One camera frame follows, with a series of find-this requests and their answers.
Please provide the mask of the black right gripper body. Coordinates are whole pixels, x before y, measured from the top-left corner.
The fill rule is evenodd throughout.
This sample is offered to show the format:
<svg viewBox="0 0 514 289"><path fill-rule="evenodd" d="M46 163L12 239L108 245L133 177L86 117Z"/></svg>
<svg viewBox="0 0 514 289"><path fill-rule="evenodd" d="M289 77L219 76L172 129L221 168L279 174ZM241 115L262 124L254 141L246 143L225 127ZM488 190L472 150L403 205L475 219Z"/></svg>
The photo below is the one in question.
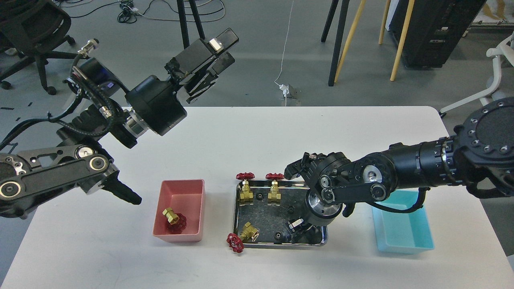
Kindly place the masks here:
<svg viewBox="0 0 514 289"><path fill-rule="evenodd" d="M327 226L343 209L342 204L327 205L311 190L307 190L304 200L304 221L314 226Z"/></svg>

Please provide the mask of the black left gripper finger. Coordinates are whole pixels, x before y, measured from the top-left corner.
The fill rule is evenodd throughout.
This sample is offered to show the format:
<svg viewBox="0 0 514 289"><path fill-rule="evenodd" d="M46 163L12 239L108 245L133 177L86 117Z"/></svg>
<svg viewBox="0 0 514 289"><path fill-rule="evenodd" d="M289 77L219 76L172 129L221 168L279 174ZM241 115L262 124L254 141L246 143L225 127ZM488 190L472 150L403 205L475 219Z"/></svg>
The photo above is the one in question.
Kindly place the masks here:
<svg viewBox="0 0 514 289"><path fill-rule="evenodd" d="M199 71L194 73L193 77L187 84L187 104L192 104L196 98L200 97L205 91L211 88L219 74L235 62L231 53L226 52L218 58L200 68Z"/></svg>
<svg viewBox="0 0 514 289"><path fill-rule="evenodd" d="M233 29L227 28L221 34L217 35L217 37L205 41L204 44L214 55L221 55L228 51L229 48L233 47L233 45L237 44L238 41L239 37L235 34Z"/></svg>

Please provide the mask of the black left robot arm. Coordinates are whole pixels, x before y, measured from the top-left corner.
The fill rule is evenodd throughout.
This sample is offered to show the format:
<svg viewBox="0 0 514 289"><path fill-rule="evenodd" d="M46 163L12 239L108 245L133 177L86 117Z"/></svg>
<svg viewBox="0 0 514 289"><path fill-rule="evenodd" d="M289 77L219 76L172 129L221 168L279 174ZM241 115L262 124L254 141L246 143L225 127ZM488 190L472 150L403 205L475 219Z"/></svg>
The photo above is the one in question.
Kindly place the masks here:
<svg viewBox="0 0 514 289"><path fill-rule="evenodd" d="M207 41L198 39L165 65L168 78L147 77L128 90L97 59L78 65L98 46L96 39L79 51L66 79L75 100L60 115L48 114L21 122L1 142L11 142L35 123L58 123L62 139L56 147L1 154L1 216L26 218L39 205L79 187L85 193L99 189L131 204L141 197L118 180L114 159L99 144L112 134L127 148L147 130L165 135L187 116L190 104L215 84L222 71L235 62L229 48L239 37L228 28Z"/></svg>

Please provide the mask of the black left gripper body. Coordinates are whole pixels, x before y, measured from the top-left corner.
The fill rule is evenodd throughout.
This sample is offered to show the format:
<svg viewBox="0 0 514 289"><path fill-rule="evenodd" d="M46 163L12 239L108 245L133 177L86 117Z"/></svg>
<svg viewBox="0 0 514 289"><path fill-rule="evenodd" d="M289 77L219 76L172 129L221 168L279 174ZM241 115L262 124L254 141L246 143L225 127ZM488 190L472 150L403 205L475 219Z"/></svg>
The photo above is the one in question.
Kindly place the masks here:
<svg viewBox="0 0 514 289"><path fill-rule="evenodd" d="M133 112L145 122L145 126L159 135L165 135L187 115L177 98L184 88L188 103L215 84L216 75L209 68L220 55L220 41L198 39L181 53L173 57L165 69L169 77L160 80L150 75L131 89L125 99Z"/></svg>

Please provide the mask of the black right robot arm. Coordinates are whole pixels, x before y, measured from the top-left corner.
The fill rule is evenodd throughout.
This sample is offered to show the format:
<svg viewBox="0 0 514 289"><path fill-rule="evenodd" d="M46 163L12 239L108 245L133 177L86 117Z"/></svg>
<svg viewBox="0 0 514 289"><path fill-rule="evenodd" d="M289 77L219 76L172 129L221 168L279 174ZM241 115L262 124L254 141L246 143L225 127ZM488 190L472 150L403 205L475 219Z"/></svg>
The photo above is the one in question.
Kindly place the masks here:
<svg viewBox="0 0 514 289"><path fill-rule="evenodd" d="M327 226L338 214L350 216L356 203L411 213L439 185L464 185L478 199L513 196L513 110L512 97L496 100L455 126L453 136L395 143L356 161L342 152L304 153L284 171L285 179L302 177L309 188L300 218Z"/></svg>

